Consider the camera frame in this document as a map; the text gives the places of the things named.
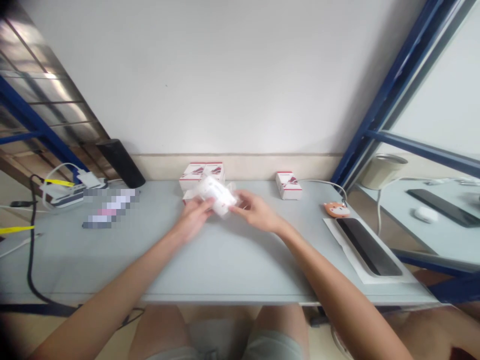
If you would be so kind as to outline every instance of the smartphone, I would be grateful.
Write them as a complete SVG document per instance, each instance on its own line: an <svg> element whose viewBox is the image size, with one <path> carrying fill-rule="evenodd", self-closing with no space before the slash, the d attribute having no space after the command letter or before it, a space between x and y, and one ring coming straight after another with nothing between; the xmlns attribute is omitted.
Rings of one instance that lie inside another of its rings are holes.
<svg viewBox="0 0 480 360"><path fill-rule="evenodd" d="M402 270L358 219L338 217L336 222L372 273L379 276L402 275Z"/></svg>
<svg viewBox="0 0 480 360"><path fill-rule="evenodd" d="M480 219L425 189L410 189L407 194L465 228L480 227Z"/></svg>

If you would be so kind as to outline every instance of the forearm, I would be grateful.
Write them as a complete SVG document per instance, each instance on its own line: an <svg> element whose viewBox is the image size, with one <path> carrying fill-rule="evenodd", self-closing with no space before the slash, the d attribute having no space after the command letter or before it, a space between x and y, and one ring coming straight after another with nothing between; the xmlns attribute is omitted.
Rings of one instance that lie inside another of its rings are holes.
<svg viewBox="0 0 480 360"><path fill-rule="evenodd" d="M277 235L297 259L355 359L412 359L374 305L287 222Z"/></svg>
<svg viewBox="0 0 480 360"><path fill-rule="evenodd" d="M60 325L31 359L94 359L181 247L169 233Z"/></svg>

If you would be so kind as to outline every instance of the yellow tag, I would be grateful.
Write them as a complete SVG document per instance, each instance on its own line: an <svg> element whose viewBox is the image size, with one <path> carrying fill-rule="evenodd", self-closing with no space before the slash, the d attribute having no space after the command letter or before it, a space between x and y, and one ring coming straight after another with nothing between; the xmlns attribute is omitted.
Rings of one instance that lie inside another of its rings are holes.
<svg viewBox="0 0 480 360"><path fill-rule="evenodd" d="M21 231L31 230L31 229L34 229L34 228L35 228L35 226L4 227L4 228L0 228L0 235L10 234L10 233L18 233L18 232L21 232Z"/></svg>
<svg viewBox="0 0 480 360"><path fill-rule="evenodd" d="M57 184L57 185L63 185L63 186L68 186L68 187L73 187L75 184L70 181L63 181L63 180L55 180L55 179L45 179L46 183L52 183L52 184Z"/></svg>

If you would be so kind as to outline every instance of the black rectangular object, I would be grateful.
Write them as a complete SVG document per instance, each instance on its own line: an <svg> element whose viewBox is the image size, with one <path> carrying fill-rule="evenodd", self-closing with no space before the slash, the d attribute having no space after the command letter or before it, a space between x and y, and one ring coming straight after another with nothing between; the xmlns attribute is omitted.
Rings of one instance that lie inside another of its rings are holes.
<svg viewBox="0 0 480 360"><path fill-rule="evenodd" d="M145 178L120 140L102 141L96 144L96 147L130 189L145 184Z"/></svg>
<svg viewBox="0 0 480 360"><path fill-rule="evenodd" d="M410 189L407 194L465 228L480 227L480 219L425 189Z"/></svg>
<svg viewBox="0 0 480 360"><path fill-rule="evenodd" d="M356 218L337 218L336 222L348 237L368 268L379 276L400 276L402 270Z"/></svg>

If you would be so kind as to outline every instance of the white paper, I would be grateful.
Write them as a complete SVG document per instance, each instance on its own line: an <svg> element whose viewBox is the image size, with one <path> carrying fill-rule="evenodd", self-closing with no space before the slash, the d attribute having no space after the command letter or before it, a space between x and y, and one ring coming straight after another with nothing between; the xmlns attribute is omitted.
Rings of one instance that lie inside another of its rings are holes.
<svg viewBox="0 0 480 360"><path fill-rule="evenodd" d="M364 284L397 284L397 283L417 283L417 279L412 273L402 264L402 262L394 255L394 253L383 243L382 240L368 227L362 219L357 219L361 222L365 229L373 236L373 238L380 244L385 252L390 256L393 262L400 268L403 275L400 276L378 276L370 271L365 265L363 259L359 258L357 252L352 249L350 241L345 234L338 228L337 221L333 218L324 218L326 226L332 233L333 237L340 244L346 258L353 266L355 272Z"/></svg>

